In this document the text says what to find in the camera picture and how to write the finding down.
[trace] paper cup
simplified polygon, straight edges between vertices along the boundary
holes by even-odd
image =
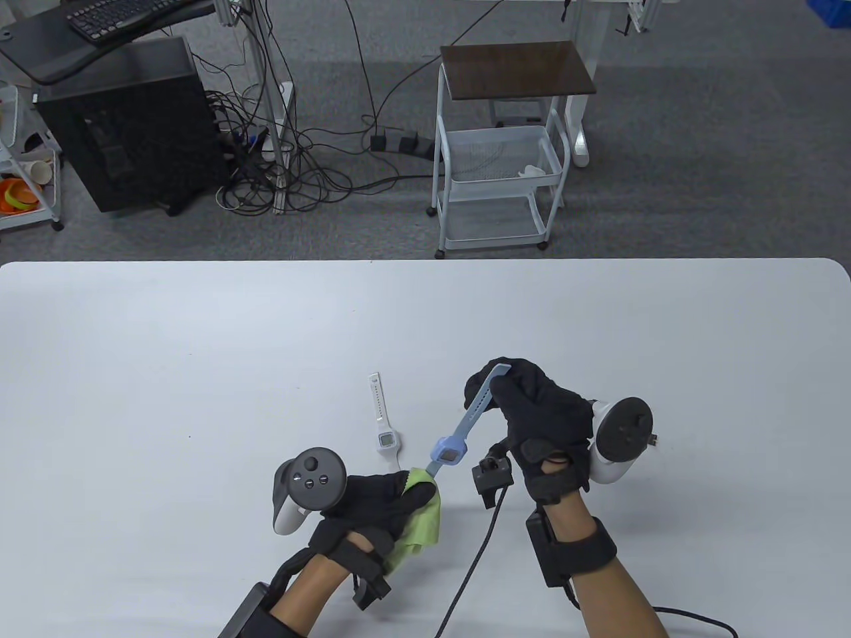
[[[20,167],[26,171],[30,179],[39,186],[44,186],[50,183],[53,179],[53,169],[50,164],[43,160],[35,160],[34,162],[21,162]]]

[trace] blue bin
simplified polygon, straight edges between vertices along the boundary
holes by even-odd
[[[848,0],[807,0],[807,4],[831,29],[851,29],[851,2]]]

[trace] black computer case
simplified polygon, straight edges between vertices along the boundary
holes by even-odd
[[[102,211],[183,202],[227,181],[214,115],[182,37],[122,46],[38,87],[34,100]]]

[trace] white watch strap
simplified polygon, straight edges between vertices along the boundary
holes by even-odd
[[[378,373],[369,375],[369,388],[373,393],[373,405],[375,407],[375,423],[379,434],[392,430],[390,421],[387,419],[387,408],[384,403],[384,390],[381,388],[381,377]]]
[[[399,465],[398,447],[394,450],[381,450],[379,454],[384,457],[385,461],[387,461],[387,469],[390,472],[398,472],[402,469],[402,467]]]
[[[396,441],[399,441],[399,435],[390,426],[390,420],[387,418],[387,407],[384,403],[384,389],[381,387],[381,376],[378,373],[369,375],[369,388],[372,391],[373,405],[375,408],[375,425],[378,434],[385,432],[393,432]],[[379,449],[379,454],[387,462],[387,469],[390,472],[398,472],[399,466],[399,446],[392,449]]]

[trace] white vr controller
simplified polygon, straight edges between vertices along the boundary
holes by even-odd
[[[648,446],[656,445],[653,412],[634,396],[615,403],[591,401],[591,407],[591,480],[608,485],[626,474]]]
[[[648,446],[656,445],[653,413],[636,397],[614,403],[590,402],[594,410],[591,480],[609,484],[620,479]],[[346,466],[326,447],[312,447],[283,463],[272,488],[275,533],[295,532],[314,511],[336,505],[346,491]]]

